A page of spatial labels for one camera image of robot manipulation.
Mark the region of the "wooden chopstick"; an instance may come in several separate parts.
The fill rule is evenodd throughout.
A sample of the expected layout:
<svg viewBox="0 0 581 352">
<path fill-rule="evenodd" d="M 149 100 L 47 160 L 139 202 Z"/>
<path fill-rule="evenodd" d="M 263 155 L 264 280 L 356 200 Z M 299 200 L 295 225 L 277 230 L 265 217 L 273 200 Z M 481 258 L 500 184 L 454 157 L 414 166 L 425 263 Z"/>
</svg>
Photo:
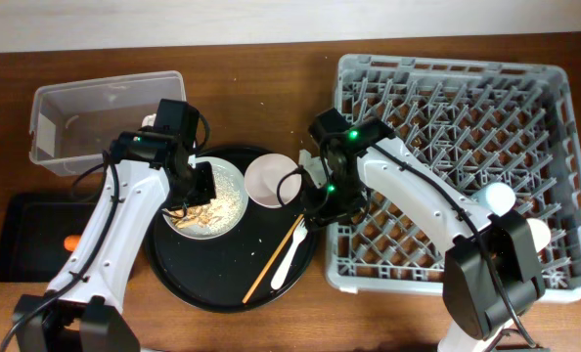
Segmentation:
<svg viewBox="0 0 581 352">
<path fill-rule="evenodd" d="M 254 282 L 252 283 L 251 287 L 249 288 L 249 290 L 247 291 L 246 295 L 244 296 L 244 298 L 242 300 L 242 303 L 244 305 L 246 305 L 248 303 L 248 301 L 252 297 L 253 293 L 255 292 L 255 290 L 257 289 L 257 287 L 259 286 L 259 284 L 261 283 L 262 279 L 265 277 L 265 275 L 269 271 L 270 267 L 273 265 L 273 263 L 277 259 L 278 255 L 280 254 L 280 252 L 282 251 L 282 249 L 285 247 L 285 245 L 287 244 L 288 240 L 291 238 L 291 235 L 294 233 L 294 230 L 303 221 L 303 218 L 304 218 L 304 215 L 303 214 L 298 215 L 298 217 L 296 218 L 296 220 L 294 221 L 294 223 L 291 225 L 290 229 L 284 235 L 284 237 L 282 238 L 281 242 L 279 243 L 279 245 L 277 246 L 277 248 L 275 249 L 275 251 L 273 252 L 273 254 L 270 256 L 269 260 L 267 261 L 267 263 L 265 264 L 265 266 L 263 267 L 263 269 L 260 271 L 259 275 L 254 280 Z"/>
</svg>

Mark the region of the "white plastic fork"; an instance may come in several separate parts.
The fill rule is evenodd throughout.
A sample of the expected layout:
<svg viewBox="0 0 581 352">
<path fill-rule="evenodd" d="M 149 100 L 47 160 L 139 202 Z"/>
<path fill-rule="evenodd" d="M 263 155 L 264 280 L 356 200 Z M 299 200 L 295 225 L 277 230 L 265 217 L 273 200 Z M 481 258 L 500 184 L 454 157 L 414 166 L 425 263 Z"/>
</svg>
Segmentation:
<svg viewBox="0 0 581 352">
<path fill-rule="evenodd" d="M 306 239 L 307 233 L 308 230 L 305 225 L 305 220 L 302 219 L 293 230 L 290 247 L 271 280 L 270 286 L 272 289 L 277 290 L 282 287 L 290 271 L 291 263 L 298 250 L 298 247 Z"/>
</svg>

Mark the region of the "cream plastic cup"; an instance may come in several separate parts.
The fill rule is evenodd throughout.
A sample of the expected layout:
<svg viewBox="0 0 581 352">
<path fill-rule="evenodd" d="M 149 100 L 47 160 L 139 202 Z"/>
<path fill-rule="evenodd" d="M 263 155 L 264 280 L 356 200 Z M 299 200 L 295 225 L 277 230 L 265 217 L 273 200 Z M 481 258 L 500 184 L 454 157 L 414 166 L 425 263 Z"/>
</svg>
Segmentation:
<svg viewBox="0 0 581 352">
<path fill-rule="evenodd" d="M 551 229 L 546 222 L 537 218 L 527 218 L 534 246 L 537 252 L 544 249 L 551 241 Z"/>
</svg>

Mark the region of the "light blue plastic cup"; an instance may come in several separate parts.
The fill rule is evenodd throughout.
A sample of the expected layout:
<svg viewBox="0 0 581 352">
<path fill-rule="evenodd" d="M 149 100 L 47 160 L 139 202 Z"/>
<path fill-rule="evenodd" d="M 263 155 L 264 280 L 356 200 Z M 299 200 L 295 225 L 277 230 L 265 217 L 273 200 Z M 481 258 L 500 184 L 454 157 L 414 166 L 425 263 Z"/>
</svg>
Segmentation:
<svg viewBox="0 0 581 352">
<path fill-rule="evenodd" d="M 471 198 L 498 216 L 509 212 L 516 202 L 514 191 L 501 182 L 487 184 Z"/>
</svg>

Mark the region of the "pink shallow bowl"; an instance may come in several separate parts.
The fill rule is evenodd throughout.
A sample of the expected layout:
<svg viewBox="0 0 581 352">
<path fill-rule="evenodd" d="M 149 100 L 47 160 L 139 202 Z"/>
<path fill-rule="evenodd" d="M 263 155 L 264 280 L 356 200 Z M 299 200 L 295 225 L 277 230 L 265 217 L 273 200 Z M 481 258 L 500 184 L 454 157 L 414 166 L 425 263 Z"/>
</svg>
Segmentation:
<svg viewBox="0 0 581 352">
<path fill-rule="evenodd" d="M 283 154 L 265 154 L 255 159 L 245 173 L 245 189 L 249 197 L 266 208 L 280 208 L 277 198 L 278 184 L 297 168 L 297 164 Z M 293 174 L 282 184 L 280 197 L 283 204 L 290 203 L 299 194 L 301 176 Z"/>
</svg>

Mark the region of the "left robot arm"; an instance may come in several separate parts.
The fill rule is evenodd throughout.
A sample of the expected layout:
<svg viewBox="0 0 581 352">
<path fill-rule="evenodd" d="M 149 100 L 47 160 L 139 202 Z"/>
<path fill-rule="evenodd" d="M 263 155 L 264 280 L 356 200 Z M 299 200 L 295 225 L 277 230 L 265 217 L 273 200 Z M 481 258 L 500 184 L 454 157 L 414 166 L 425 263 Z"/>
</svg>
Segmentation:
<svg viewBox="0 0 581 352">
<path fill-rule="evenodd" d="M 209 163 L 197 163 L 194 132 L 123 132 L 104 151 L 99 200 L 66 264 L 43 296 L 24 295 L 0 349 L 139 351 L 123 316 L 135 258 L 156 214 L 214 196 Z"/>
</svg>

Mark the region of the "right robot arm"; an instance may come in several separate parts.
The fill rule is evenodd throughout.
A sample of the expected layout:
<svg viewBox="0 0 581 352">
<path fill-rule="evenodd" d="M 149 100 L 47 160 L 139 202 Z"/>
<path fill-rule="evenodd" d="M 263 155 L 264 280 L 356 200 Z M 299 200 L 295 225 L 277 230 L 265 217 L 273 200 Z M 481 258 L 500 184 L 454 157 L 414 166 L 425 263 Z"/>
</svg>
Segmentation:
<svg viewBox="0 0 581 352">
<path fill-rule="evenodd" d="M 349 223 L 381 194 L 430 239 L 444 259 L 442 298 L 452 325 L 440 351 L 492 351 L 511 333 L 536 342 L 521 316 L 545 294 L 539 252 L 549 225 L 526 218 L 496 192 L 468 198 L 419 162 L 385 123 L 352 126 L 316 119 L 308 129 L 319 149 L 323 185 L 304 191 L 309 224 Z"/>
</svg>

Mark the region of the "orange carrot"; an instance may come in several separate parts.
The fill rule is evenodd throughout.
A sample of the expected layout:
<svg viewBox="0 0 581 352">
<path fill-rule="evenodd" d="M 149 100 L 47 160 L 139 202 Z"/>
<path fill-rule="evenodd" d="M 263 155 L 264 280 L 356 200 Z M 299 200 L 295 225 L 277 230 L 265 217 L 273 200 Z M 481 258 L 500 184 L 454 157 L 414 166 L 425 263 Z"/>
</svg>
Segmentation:
<svg viewBox="0 0 581 352">
<path fill-rule="evenodd" d="M 64 248 L 66 251 L 74 252 L 81 240 L 80 235 L 69 235 L 64 240 Z"/>
</svg>

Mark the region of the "grey plate with food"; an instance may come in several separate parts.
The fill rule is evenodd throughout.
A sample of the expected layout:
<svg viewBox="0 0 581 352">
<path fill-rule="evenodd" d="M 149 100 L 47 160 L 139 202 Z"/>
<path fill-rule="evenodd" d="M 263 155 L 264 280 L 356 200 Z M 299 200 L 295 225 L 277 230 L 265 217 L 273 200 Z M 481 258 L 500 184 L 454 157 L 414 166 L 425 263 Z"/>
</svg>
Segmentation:
<svg viewBox="0 0 581 352">
<path fill-rule="evenodd" d="M 211 240 L 230 232 L 243 218 L 248 205 L 244 174 L 233 163 L 213 156 L 197 159 L 197 166 L 209 162 L 216 198 L 210 203 L 163 214 L 169 228 L 193 240 Z"/>
</svg>

